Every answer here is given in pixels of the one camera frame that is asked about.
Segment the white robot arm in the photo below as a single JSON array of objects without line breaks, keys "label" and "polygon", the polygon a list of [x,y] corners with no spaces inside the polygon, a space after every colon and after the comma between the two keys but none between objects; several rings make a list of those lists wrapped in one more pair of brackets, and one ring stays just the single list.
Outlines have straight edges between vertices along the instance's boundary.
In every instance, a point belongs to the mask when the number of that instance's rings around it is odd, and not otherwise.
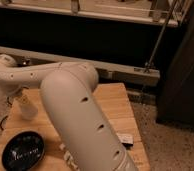
[{"label": "white robot arm", "polygon": [[138,171],[93,96],[98,73],[86,62],[19,67],[0,55],[0,86],[12,95],[38,88],[48,117],[79,171]]}]

